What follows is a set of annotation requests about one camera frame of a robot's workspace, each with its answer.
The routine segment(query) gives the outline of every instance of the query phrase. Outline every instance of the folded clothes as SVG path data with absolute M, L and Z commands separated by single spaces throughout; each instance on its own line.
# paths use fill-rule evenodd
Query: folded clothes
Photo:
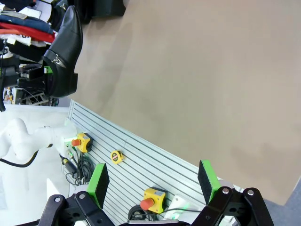
M 0 15 L 0 22 L 26 26 L 42 32 L 46 32 L 48 34 L 53 33 L 53 29 L 50 28 L 49 24 L 31 16 L 28 16 L 23 20 L 14 16 Z
M 21 33 L 15 29 L 0 29 L 0 34 L 21 34 Z
M 5 29 L 14 29 L 19 31 L 22 35 L 30 36 L 38 41 L 46 41 L 52 43 L 55 39 L 55 34 L 48 34 L 45 32 L 38 31 L 36 29 L 26 27 L 26 26 L 20 26 L 15 24 L 7 24 L 7 23 L 0 23 L 0 28 Z

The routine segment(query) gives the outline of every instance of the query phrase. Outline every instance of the robotic arm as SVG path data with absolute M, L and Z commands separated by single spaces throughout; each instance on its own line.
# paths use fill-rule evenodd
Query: robotic arm
M 0 158 L 4 157 L 11 148 L 17 159 L 28 161 L 37 150 L 49 145 L 53 145 L 61 156 L 66 157 L 65 142 L 71 142 L 75 137 L 77 137 L 77 130 L 71 123 L 56 128 L 39 128 L 29 134 L 24 121 L 17 118 L 10 121 L 0 133 Z

